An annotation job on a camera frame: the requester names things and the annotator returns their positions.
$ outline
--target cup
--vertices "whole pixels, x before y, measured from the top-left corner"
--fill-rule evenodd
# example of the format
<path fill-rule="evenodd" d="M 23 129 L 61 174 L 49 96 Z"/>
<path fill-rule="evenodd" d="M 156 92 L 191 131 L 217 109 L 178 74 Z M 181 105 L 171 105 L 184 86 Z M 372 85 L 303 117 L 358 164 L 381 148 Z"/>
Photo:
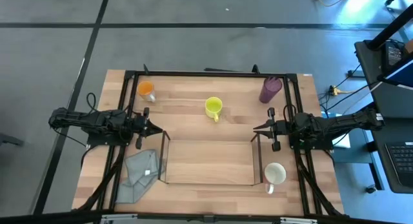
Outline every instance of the cup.
<path fill-rule="evenodd" d="M 218 97 L 210 97 L 205 101 L 205 113 L 208 117 L 214 118 L 215 122 L 219 121 L 221 110 L 222 101 Z"/>
<path fill-rule="evenodd" d="M 268 103 L 281 90 L 283 82 L 276 77 L 268 77 L 264 79 L 259 100 L 262 103 Z"/>
<path fill-rule="evenodd" d="M 274 185 L 279 185 L 284 182 L 287 173 L 285 168 L 279 163 L 270 163 L 264 169 L 265 190 L 268 194 L 274 192 Z"/>
<path fill-rule="evenodd" d="M 150 81 L 142 81 L 137 86 L 137 93 L 145 100 L 155 102 L 154 84 Z"/>

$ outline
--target computer monitor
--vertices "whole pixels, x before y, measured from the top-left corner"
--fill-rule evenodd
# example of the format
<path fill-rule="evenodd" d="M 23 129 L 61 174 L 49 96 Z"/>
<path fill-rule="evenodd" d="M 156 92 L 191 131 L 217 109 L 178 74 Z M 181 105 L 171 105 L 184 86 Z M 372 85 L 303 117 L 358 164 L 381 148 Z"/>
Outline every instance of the computer monitor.
<path fill-rule="evenodd" d="M 413 90 L 413 52 L 389 68 L 387 72 L 378 76 L 378 80 Z"/>

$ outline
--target white mug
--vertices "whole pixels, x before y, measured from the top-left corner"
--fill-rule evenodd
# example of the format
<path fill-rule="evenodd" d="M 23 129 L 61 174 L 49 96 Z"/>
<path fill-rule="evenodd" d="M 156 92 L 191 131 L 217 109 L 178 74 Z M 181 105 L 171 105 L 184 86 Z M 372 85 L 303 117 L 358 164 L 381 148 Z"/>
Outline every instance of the white mug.
<path fill-rule="evenodd" d="M 287 177 L 285 168 L 279 163 L 270 163 L 264 169 L 265 190 L 268 194 L 274 192 L 274 185 L 279 185 L 284 182 Z"/>

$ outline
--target gray floor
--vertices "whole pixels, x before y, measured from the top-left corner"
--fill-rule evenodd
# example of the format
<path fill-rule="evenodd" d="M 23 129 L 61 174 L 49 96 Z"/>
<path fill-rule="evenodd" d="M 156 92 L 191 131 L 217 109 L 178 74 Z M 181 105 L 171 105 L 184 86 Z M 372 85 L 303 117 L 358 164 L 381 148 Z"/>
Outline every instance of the gray floor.
<path fill-rule="evenodd" d="M 0 0 L 0 22 L 93 23 L 101 1 Z M 392 4 L 392 14 L 397 16 L 398 8 L 406 6 L 406 2 L 410 0 Z M 384 0 L 345 0 L 325 8 L 313 0 L 109 0 L 103 22 L 386 24 L 394 16 L 383 3 Z M 47 120 L 53 109 L 68 103 L 91 31 L 0 28 L 0 132 L 26 142 L 23 147 L 0 148 L 0 216 L 28 214 L 32 210 L 55 138 Z M 143 63 L 150 70 L 191 71 L 205 67 L 249 71 L 258 64 L 262 72 L 313 74 L 317 91 L 323 92 L 358 65 L 354 42 L 372 39 L 379 31 L 100 29 L 76 108 L 88 111 L 85 96 L 88 92 L 100 94 L 107 69 L 142 69 Z M 409 28 L 406 33 L 411 37 Z M 399 34 L 393 38 L 401 40 Z M 341 89 L 354 90 L 365 84 L 363 80 L 351 80 Z M 334 111 L 344 111 L 363 94 L 351 97 Z M 335 97 L 330 104 L 338 99 L 341 97 Z M 370 101 L 371 97 L 364 99 L 351 111 Z M 76 128 L 69 133 L 86 140 Z M 46 212 L 70 210 L 83 152 L 82 146 L 66 141 Z M 407 210 L 413 195 L 394 194 L 388 185 L 383 192 L 362 193 L 372 183 L 366 165 L 336 165 L 336 172 L 347 214 L 413 222 Z M 397 200 L 397 205 L 389 207 L 390 199 Z"/>

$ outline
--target yellow mug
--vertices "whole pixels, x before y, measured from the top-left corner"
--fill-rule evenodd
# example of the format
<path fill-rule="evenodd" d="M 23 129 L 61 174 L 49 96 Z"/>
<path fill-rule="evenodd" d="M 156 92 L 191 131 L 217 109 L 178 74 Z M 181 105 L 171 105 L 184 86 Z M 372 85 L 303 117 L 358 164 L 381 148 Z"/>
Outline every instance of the yellow mug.
<path fill-rule="evenodd" d="M 205 101 L 205 113 L 208 117 L 214 118 L 215 122 L 219 121 L 221 110 L 222 101 L 218 97 L 210 97 Z"/>

